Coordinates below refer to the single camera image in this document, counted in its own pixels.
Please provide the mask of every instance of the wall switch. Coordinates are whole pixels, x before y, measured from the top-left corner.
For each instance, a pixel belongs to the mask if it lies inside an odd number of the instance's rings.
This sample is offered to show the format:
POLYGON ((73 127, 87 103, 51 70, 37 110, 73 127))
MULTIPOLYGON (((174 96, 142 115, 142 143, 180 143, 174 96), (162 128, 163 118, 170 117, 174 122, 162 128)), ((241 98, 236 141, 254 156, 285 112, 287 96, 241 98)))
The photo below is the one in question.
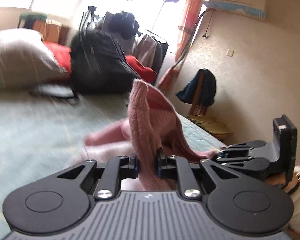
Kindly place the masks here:
POLYGON ((233 56, 234 51, 232 49, 228 49, 227 50, 227 56, 232 57, 233 56))

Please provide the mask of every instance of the metal screw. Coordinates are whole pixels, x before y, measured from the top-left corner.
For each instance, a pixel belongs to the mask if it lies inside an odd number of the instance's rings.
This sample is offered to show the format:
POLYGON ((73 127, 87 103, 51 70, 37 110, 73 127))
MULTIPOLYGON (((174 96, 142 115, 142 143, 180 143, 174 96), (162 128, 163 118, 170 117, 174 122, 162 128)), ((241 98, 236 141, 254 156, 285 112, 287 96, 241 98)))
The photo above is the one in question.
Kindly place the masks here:
POLYGON ((187 197, 197 197, 200 195, 200 191, 197 189, 187 189, 184 194, 187 197))
POLYGON ((112 192, 108 189, 102 189, 97 192, 99 198, 110 198, 112 197, 112 192))

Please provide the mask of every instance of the pillow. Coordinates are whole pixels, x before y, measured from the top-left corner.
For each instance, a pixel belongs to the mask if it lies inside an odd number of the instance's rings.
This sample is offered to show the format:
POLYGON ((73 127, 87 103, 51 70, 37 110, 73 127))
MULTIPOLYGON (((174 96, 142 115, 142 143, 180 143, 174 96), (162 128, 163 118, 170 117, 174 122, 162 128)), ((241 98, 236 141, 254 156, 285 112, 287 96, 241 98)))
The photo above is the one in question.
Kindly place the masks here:
POLYGON ((39 32, 29 29, 0 31, 0 89, 28 88, 68 79, 39 32))

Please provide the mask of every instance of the orange curtain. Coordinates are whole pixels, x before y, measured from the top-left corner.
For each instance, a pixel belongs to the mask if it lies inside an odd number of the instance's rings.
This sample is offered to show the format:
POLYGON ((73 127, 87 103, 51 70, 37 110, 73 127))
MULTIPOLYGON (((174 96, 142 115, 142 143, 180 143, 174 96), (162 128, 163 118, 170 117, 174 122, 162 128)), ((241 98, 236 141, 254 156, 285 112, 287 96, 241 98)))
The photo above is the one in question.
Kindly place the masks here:
POLYGON ((193 33, 199 18, 202 7, 202 0, 187 0, 178 26, 178 44, 175 56, 175 65, 169 68, 158 83, 158 88, 163 92, 168 92, 173 81, 178 77, 181 68, 176 68, 182 61, 190 47, 189 39, 193 38, 193 33))
POLYGON ((176 61, 180 58, 186 43, 194 31, 202 7, 202 0, 187 0, 178 26, 176 61))

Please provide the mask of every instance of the red pillow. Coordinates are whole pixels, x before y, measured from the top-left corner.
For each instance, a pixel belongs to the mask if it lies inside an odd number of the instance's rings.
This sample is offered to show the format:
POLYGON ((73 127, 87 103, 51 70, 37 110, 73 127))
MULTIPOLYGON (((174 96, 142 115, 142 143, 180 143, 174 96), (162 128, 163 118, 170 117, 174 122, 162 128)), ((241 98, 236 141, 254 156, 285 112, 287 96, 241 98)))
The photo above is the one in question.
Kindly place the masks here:
POLYGON ((128 55, 126 56, 126 59, 130 67, 132 67, 133 70, 137 72, 144 81, 152 83, 157 77, 156 72, 149 67, 144 67, 135 56, 128 55))
POLYGON ((57 43, 44 41, 46 47, 53 53, 55 59, 58 61, 61 67, 64 67, 69 75, 71 74, 71 49, 66 46, 62 46, 57 43))

